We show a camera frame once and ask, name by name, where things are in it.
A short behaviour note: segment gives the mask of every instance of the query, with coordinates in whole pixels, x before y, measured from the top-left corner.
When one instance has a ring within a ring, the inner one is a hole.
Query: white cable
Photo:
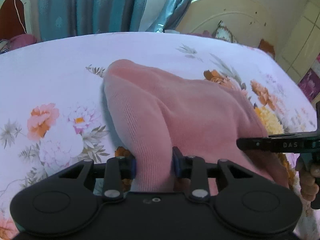
[[[16,8],[17,15],[18,15],[18,18],[19,18],[19,22],[20,22],[20,24],[21,24],[21,26],[22,26],[22,28],[24,30],[24,33],[27,34],[26,29],[24,28],[24,26],[23,26],[23,24],[21,22],[21,19],[20,19],[20,15],[19,15],[18,8],[17,8],[17,5],[16,5],[16,0],[14,0],[14,7]]]

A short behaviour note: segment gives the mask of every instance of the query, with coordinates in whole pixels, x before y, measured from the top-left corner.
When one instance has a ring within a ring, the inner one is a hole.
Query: pink sock
[[[240,137],[267,136],[240,92],[129,60],[112,63],[104,82],[116,132],[137,160],[133,190],[173,190],[173,146],[208,163],[229,159],[287,186],[286,170],[273,153],[237,148]],[[217,194],[215,179],[209,185],[211,195]]]

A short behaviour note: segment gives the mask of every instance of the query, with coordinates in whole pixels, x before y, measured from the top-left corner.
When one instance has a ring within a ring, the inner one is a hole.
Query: pillow
[[[200,33],[188,33],[188,35],[194,35],[194,36],[205,37],[205,38],[213,38],[209,31],[203,31],[202,34],[200,34]]]
[[[9,51],[9,41],[0,40],[0,54],[6,53]]]
[[[223,21],[220,21],[218,24],[218,28],[216,30],[216,33],[213,35],[215,39],[228,41],[231,43],[239,43],[236,38],[232,35],[231,31],[228,29],[228,27],[225,25]]]
[[[19,49],[28,45],[36,44],[37,39],[31,34],[20,34],[10,39],[10,50]]]

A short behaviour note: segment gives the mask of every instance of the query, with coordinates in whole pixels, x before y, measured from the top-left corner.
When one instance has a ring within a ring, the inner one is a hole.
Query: hand
[[[295,169],[299,172],[302,197],[307,201],[314,201],[319,191],[315,178],[320,178],[320,165],[312,164],[310,171],[306,171],[303,160],[299,157]]]

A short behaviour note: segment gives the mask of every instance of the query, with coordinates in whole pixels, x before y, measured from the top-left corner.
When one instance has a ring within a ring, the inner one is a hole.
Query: round pad
[[[297,195],[261,179],[237,179],[219,192],[214,208],[232,227],[258,235],[273,235],[291,229],[302,212]]]
[[[58,235],[85,224],[97,207],[96,197],[80,183],[52,179],[19,192],[11,202],[10,212],[27,232]]]

